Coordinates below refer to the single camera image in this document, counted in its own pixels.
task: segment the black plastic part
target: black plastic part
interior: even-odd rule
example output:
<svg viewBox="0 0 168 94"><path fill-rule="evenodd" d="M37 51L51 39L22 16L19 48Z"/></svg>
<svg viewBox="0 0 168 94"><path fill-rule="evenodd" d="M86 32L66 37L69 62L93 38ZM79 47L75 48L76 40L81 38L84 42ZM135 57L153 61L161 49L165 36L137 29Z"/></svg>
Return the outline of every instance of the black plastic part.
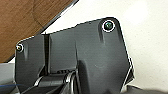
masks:
<svg viewBox="0 0 168 94"><path fill-rule="evenodd" d="M77 60L74 28L50 34L50 38L50 72L57 73L59 70L75 69Z"/></svg>
<svg viewBox="0 0 168 94"><path fill-rule="evenodd" d="M61 84L64 83L65 77L66 74L55 74L44 76L40 80L38 87L60 86Z"/></svg>
<svg viewBox="0 0 168 94"><path fill-rule="evenodd" d="M15 81L20 92L23 92L34 86L45 65L44 36L38 35L18 44L22 44L24 49L22 52L16 51Z"/></svg>
<svg viewBox="0 0 168 94"><path fill-rule="evenodd" d="M14 83L0 85L0 94L10 94L15 88L16 85Z"/></svg>
<svg viewBox="0 0 168 94"><path fill-rule="evenodd" d="M104 32L102 23L115 23L113 32ZM75 27L78 74L82 94L119 93L130 68L120 24L109 17Z"/></svg>
<svg viewBox="0 0 168 94"><path fill-rule="evenodd" d="M133 68L132 68L130 70L129 74L128 74L128 77L127 77L127 80L125 82L125 85L128 84L129 82L131 82L133 79L134 79L134 71L133 71Z"/></svg>
<svg viewBox="0 0 168 94"><path fill-rule="evenodd" d="M73 81L73 91L74 91L74 94L80 94L76 77Z"/></svg>
<svg viewBox="0 0 168 94"><path fill-rule="evenodd" d="M45 76L49 75L49 47L50 47L50 40L49 34L44 35L44 47L45 47Z"/></svg>
<svg viewBox="0 0 168 94"><path fill-rule="evenodd" d="M32 87L22 94L59 94L61 92L63 85L61 86L51 86L51 87Z"/></svg>
<svg viewBox="0 0 168 94"><path fill-rule="evenodd" d="M114 22L113 32L103 30L107 20ZM113 17L38 35L20 43L24 50L16 51L15 80L23 85L18 86L21 92L34 86L39 75L46 76L39 84L41 87L56 86L51 85L55 81L61 84L65 76L55 80L59 77L50 75L66 74L77 66L77 83L82 94L119 93L131 68L120 24Z"/></svg>

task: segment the screw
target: screw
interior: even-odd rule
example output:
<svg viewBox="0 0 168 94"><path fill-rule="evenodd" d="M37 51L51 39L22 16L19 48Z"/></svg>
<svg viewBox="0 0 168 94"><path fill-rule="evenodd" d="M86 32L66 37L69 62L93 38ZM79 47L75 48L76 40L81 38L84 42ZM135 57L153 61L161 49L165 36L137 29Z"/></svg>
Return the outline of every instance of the screw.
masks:
<svg viewBox="0 0 168 94"><path fill-rule="evenodd" d="M16 45L16 50L22 52L22 50L23 50L23 45L22 45L22 44Z"/></svg>
<svg viewBox="0 0 168 94"><path fill-rule="evenodd" d="M106 20L102 25L102 28L105 32L112 32L114 30L114 27L115 24L111 20Z"/></svg>

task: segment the white wall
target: white wall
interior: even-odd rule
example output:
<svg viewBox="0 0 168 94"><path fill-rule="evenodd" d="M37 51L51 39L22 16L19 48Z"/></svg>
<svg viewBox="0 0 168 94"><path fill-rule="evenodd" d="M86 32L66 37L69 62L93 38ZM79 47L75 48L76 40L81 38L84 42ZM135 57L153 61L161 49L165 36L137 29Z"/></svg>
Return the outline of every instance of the white wall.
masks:
<svg viewBox="0 0 168 94"><path fill-rule="evenodd" d="M168 91L166 0L79 0L46 32L55 32L104 17L115 17L120 22L135 70L135 80L130 84Z"/></svg>

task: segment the white surface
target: white surface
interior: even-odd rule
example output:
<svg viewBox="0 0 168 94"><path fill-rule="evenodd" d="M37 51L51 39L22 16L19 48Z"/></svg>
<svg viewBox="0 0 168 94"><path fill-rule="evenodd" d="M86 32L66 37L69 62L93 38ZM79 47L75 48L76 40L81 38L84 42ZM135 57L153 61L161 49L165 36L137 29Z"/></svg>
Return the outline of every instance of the white surface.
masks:
<svg viewBox="0 0 168 94"><path fill-rule="evenodd" d="M8 63L15 63L15 57L11 61L9 61Z"/></svg>
<svg viewBox="0 0 168 94"><path fill-rule="evenodd" d="M136 78L130 84L168 91L167 9L167 0L79 0L46 32L115 17L120 22L128 54L133 60Z"/></svg>

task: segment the mounting hole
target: mounting hole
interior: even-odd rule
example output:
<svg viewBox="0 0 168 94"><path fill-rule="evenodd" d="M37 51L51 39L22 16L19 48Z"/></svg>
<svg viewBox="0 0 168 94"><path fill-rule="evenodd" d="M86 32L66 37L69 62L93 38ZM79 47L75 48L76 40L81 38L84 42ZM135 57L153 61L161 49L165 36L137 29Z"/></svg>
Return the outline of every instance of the mounting hole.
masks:
<svg viewBox="0 0 168 94"><path fill-rule="evenodd" d="M111 32L114 30L115 28L115 24L113 21L111 20L106 20L103 25L102 25L102 28L105 32Z"/></svg>

